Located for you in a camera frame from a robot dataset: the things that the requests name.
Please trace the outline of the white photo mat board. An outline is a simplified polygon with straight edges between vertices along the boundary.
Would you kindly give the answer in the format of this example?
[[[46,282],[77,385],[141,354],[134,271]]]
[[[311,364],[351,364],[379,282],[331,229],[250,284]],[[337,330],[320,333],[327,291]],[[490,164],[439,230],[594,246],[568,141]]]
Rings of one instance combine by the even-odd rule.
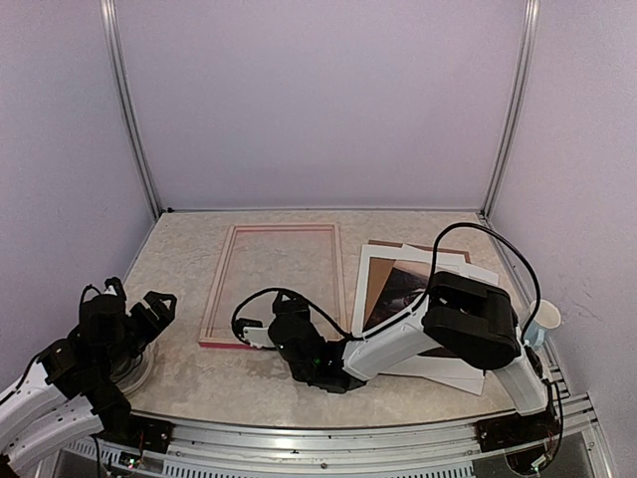
[[[387,322],[426,287],[432,249],[371,240],[361,248],[352,332],[361,336]],[[433,380],[480,395],[484,373],[429,342],[427,349],[383,372]]]

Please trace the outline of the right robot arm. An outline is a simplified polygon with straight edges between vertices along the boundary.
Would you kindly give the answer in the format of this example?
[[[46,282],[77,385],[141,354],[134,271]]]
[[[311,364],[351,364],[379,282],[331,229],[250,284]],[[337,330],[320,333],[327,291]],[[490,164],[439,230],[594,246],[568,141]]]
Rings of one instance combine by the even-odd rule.
[[[525,339],[510,295],[499,287],[437,272],[387,323],[340,341],[318,332],[311,307],[297,295],[279,293],[268,327],[296,381],[347,393],[406,359],[444,348],[469,366],[492,372],[515,406],[503,421],[484,426],[484,434],[529,442],[563,429],[541,361]]]

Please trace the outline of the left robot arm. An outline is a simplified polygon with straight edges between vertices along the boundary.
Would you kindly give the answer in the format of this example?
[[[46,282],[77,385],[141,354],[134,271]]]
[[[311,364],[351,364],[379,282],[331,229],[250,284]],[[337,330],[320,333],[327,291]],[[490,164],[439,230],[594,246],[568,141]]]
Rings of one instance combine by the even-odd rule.
[[[77,325],[35,354],[1,398],[1,474],[21,477],[40,460],[85,437],[164,452],[170,422],[131,410],[117,372],[140,360],[174,321],[177,299],[151,291],[129,307],[114,283],[82,297]]]

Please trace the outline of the dark landscape photo print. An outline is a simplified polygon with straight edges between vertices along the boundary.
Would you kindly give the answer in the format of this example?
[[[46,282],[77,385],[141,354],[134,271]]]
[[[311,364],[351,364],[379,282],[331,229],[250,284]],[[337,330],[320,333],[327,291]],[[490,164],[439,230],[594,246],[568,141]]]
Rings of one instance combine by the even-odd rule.
[[[427,287],[430,268],[426,262],[397,260],[372,311],[372,328],[364,332],[377,328],[413,303]]]

